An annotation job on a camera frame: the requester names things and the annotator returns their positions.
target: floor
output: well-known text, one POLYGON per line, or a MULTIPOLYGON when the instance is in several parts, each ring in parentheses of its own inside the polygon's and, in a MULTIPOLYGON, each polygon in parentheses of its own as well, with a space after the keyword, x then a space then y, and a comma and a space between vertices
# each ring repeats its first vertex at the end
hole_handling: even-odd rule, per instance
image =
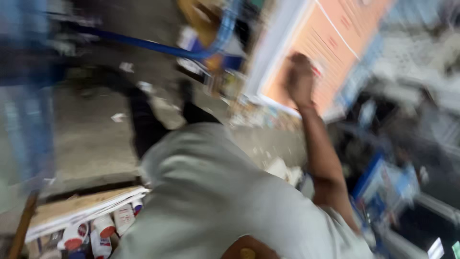
MULTIPOLYGON (((175 45, 179 30, 185 21, 176 1, 115 1, 100 6, 104 29, 116 33, 175 45)), ((180 127, 184 120, 177 106, 176 81, 186 77, 174 67, 174 56, 147 49, 117 44, 92 47, 86 59, 92 64, 118 67, 120 62, 133 63, 134 73, 126 75, 133 82, 145 81, 153 85, 151 101, 158 118, 171 129, 180 127)), ((222 122, 227 119, 227 104, 205 94, 203 85, 195 82, 197 105, 212 113, 222 122)), ((130 145, 129 118, 116 123, 116 113, 127 115, 125 100, 106 88, 91 89, 82 94, 73 85, 54 89, 54 145, 56 178, 43 195, 77 188, 130 180, 138 175, 138 162, 130 145)), ((303 165, 306 160, 301 132, 277 131, 261 128, 230 128, 241 149, 262 169, 277 156, 287 166, 303 165)), ((14 232, 23 202, 9 212, 0 214, 10 222, 0 233, 14 232)))

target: white bottle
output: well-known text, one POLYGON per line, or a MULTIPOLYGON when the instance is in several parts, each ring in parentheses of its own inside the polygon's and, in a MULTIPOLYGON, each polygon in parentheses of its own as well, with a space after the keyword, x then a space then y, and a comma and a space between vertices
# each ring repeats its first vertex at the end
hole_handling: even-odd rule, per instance
POLYGON ((114 221, 116 231, 122 236, 126 230, 134 223, 134 213, 131 204, 125 204, 118 210, 114 211, 114 221))
POLYGON ((97 231, 91 232, 91 249, 94 259, 107 259, 112 253, 110 238, 101 238, 97 231))

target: jeans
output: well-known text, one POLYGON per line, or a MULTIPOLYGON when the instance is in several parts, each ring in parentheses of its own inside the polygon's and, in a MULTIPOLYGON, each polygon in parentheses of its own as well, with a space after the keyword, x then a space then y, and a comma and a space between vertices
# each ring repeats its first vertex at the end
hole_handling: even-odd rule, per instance
MULTIPOLYGON (((131 109, 132 127, 134 129, 133 145, 139 160, 147 150, 170 132, 155 117, 149 104, 149 98, 140 89, 135 89, 128 96, 131 109)), ((213 115, 203 111, 195 104, 186 102, 182 115, 189 124, 199 122, 220 123, 213 115)))

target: man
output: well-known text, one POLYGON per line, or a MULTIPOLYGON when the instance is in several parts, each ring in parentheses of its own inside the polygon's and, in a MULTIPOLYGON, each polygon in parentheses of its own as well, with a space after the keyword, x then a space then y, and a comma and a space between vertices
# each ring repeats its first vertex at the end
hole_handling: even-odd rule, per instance
POLYGON ((290 62, 286 87, 303 119, 313 201, 260 170, 216 118, 193 104, 190 83, 180 84, 188 125, 170 131, 155 118, 142 91, 109 76, 111 88, 129 99, 134 146, 153 185, 113 258, 372 257, 311 101, 311 65, 302 54, 290 62))

